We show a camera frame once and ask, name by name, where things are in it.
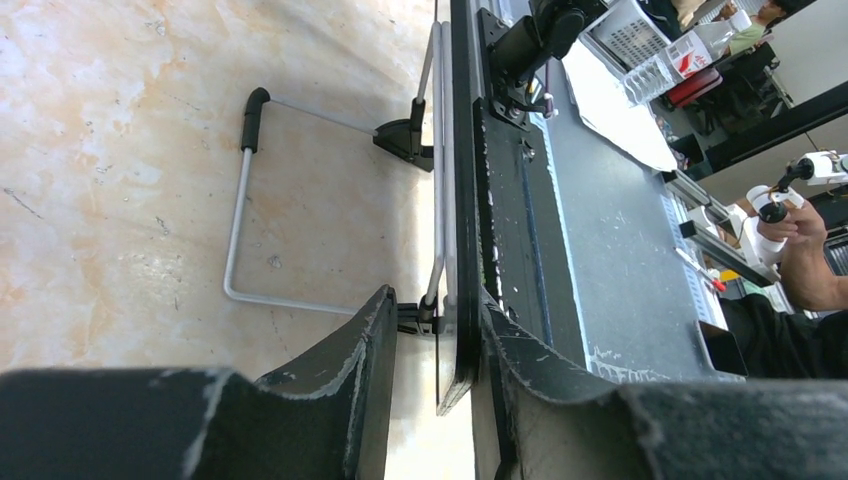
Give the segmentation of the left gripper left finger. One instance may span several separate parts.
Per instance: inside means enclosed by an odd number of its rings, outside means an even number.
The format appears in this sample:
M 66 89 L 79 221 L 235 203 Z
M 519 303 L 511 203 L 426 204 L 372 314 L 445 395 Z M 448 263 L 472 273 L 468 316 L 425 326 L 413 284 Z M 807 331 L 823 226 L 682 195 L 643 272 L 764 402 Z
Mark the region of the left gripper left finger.
M 229 367 L 28 369 L 1 378 L 5 479 L 380 479 L 398 304 L 249 380 Z

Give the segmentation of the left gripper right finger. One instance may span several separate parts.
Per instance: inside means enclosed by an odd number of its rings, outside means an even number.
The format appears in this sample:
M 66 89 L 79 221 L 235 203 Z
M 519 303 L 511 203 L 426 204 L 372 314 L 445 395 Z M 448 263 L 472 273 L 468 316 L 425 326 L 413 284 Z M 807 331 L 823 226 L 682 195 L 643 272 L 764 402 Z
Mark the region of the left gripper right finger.
M 616 384 L 481 306 L 482 479 L 843 479 L 843 381 Z

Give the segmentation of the operator hand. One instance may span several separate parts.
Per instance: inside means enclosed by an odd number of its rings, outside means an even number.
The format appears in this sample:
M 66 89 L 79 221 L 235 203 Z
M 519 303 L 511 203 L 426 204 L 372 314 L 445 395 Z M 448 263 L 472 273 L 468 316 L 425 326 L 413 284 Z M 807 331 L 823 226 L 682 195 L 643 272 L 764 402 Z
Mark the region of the operator hand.
M 799 248 L 821 251 L 827 238 L 825 222 L 810 202 L 805 202 L 799 208 L 789 208 L 786 217 L 780 222 L 761 221 L 757 230 L 767 240 L 784 242 L 784 257 Z

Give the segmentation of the operator forearm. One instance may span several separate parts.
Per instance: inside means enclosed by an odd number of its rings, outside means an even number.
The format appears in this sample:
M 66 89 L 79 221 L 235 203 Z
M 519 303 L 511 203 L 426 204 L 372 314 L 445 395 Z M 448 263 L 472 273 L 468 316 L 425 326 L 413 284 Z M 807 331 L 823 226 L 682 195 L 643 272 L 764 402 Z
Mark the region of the operator forearm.
M 779 271 L 783 288 L 794 305 L 814 312 L 847 309 L 847 277 L 832 271 L 821 241 L 790 238 Z

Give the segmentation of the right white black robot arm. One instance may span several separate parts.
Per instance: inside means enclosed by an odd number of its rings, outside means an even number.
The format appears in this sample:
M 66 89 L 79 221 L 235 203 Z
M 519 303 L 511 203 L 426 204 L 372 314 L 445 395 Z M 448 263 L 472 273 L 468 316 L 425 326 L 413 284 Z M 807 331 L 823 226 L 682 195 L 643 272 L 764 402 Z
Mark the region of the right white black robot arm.
M 530 1 L 530 13 L 508 26 L 480 14 L 482 40 L 494 83 L 527 82 L 549 59 L 562 59 L 578 36 L 608 7 L 595 0 Z

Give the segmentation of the white whiteboard with black frame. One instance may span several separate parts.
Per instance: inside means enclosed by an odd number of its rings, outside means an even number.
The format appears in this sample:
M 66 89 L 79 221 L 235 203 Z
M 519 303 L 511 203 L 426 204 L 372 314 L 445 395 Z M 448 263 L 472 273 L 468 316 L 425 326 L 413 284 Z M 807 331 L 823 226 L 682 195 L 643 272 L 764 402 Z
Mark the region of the white whiteboard with black frame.
M 422 146 L 417 127 L 423 119 L 416 98 L 409 119 L 363 132 L 375 144 L 428 171 L 434 181 L 434 260 L 424 298 L 409 307 L 405 326 L 420 332 L 436 319 L 436 411 L 446 415 L 470 390 L 480 351 L 481 268 L 478 251 L 473 104 L 482 74 L 473 2 L 453 1 L 450 18 L 435 20 L 428 38 L 422 87 L 433 87 L 434 145 Z

